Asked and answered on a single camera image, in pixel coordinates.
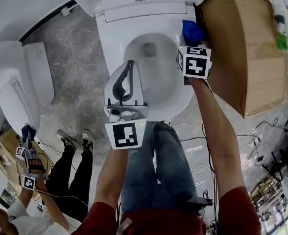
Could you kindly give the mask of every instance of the gray floor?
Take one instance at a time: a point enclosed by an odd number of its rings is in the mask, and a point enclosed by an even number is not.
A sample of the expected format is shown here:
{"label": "gray floor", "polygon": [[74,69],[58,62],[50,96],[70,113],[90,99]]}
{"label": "gray floor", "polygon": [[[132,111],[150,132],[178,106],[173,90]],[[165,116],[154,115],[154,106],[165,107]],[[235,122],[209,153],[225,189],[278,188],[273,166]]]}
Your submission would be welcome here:
{"label": "gray floor", "polygon": [[[41,42],[46,46],[49,65],[55,89],[55,99],[47,107],[45,115],[41,116],[42,129],[38,137],[46,144],[62,151],[63,145],[56,138],[56,131],[61,129],[72,136],[79,136],[88,128],[96,139],[96,151],[93,161],[93,175],[90,189],[90,205],[93,202],[96,182],[100,169],[109,151],[110,144],[106,138],[104,123],[106,117],[104,107],[104,86],[109,78],[103,56],[97,25],[94,18],[88,16],[82,9],[75,10],[67,17],[56,16],[32,34],[24,44]],[[219,97],[216,97],[222,110],[231,121],[238,135],[251,135],[255,127],[262,121],[274,122],[284,126],[288,120],[288,102],[249,119],[242,117]],[[202,119],[197,100],[191,100],[189,106],[174,119],[173,128],[181,140],[202,137]],[[271,160],[271,151],[278,154],[279,148],[284,148],[287,138],[278,128],[262,124],[255,135],[261,137],[261,145],[257,151],[264,156],[262,163]],[[256,152],[251,146],[251,137],[238,137],[242,170],[248,190],[251,190],[264,172],[261,166],[255,166]],[[204,139],[182,142],[190,164],[198,194],[209,191],[213,198],[213,180],[208,163],[208,150]],[[42,146],[51,159],[56,162],[59,154],[47,146]],[[80,152],[75,155],[73,166],[78,167],[81,161]],[[213,218],[213,208],[206,208],[208,219]]]}

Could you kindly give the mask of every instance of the blue jeans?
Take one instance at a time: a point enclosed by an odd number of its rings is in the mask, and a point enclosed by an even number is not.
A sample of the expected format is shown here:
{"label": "blue jeans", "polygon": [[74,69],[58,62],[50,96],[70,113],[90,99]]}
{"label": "blue jeans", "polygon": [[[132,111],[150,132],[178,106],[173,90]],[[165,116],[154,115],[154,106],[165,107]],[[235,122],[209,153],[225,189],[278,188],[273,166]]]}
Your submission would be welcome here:
{"label": "blue jeans", "polygon": [[196,196],[190,167],[175,130],[164,123],[147,122],[142,147],[129,150],[121,193],[122,213],[178,209],[177,199]]}

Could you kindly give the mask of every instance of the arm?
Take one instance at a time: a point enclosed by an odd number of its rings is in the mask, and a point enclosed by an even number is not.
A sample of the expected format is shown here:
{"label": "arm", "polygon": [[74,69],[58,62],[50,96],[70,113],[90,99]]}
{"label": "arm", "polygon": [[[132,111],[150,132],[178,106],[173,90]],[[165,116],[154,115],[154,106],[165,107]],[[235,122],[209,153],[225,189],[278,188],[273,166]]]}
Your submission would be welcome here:
{"label": "arm", "polygon": [[237,136],[204,81],[190,78],[190,82],[202,115],[221,198],[230,190],[245,186]]}
{"label": "arm", "polygon": [[110,149],[100,171],[94,203],[82,225],[72,235],[115,235],[117,203],[128,162],[127,150]]}
{"label": "arm", "polygon": [[24,205],[25,209],[28,207],[31,198],[33,196],[33,191],[28,190],[26,188],[22,188],[20,195],[18,196],[18,199],[21,201],[21,203]]}
{"label": "arm", "polygon": [[[35,186],[40,191],[48,192],[46,189],[44,181],[41,179],[36,180]],[[66,218],[64,217],[64,215],[62,214],[62,212],[60,211],[60,209],[59,209],[58,205],[56,204],[56,202],[54,201],[54,199],[51,196],[46,195],[44,193],[40,193],[40,196],[42,197],[42,200],[44,201],[45,205],[47,206],[48,212],[49,212],[53,222],[58,223],[63,228],[68,230],[69,224],[68,224]]]}
{"label": "arm", "polygon": [[102,202],[117,208],[127,162],[128,150],[110,149],[98,177],[94,203]]}
{"label": "arm", "polygon": [[190,79],[217,177],[219,234],[260,235],[261,225],[244,184],[237,136],[204,81]]}

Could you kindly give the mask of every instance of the red sleeve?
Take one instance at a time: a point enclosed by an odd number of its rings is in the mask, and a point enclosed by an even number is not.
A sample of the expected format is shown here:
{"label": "red sleeve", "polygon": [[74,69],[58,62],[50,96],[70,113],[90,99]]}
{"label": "red sleeve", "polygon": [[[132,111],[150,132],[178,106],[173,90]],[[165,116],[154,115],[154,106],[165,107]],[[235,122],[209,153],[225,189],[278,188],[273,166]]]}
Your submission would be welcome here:
{"label": "red sleeve", "polygon": [[219,201],[219,230],[222,235],[260,235],[261,224],[245,187],[235,188]]}
{"label": "red sleeve", "polygon": [[80,227],[72,235],[116,235],[117,223],[114,208],[96,202]]}

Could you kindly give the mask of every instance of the toilet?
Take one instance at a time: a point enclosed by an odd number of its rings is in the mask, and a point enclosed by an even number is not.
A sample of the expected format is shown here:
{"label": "toilet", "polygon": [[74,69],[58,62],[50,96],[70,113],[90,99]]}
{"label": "toilet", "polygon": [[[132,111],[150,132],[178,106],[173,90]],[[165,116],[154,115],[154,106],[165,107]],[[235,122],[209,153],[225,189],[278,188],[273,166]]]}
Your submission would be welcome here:
{"label": "toilet", "polygon": [[44,43],[0,42],[0,129],[7,119],[20,136],[25,125],[38,130],[40,115],[53,99]]}
{"label": "toilet", "polygon": [[147,120],[170,119],[182,112],[193,95],[176,63],[182,20],[195,22],[193,5],[203,0],[76,1],[96,17],[109,74],[127,60],[137,63],[149,107]]}

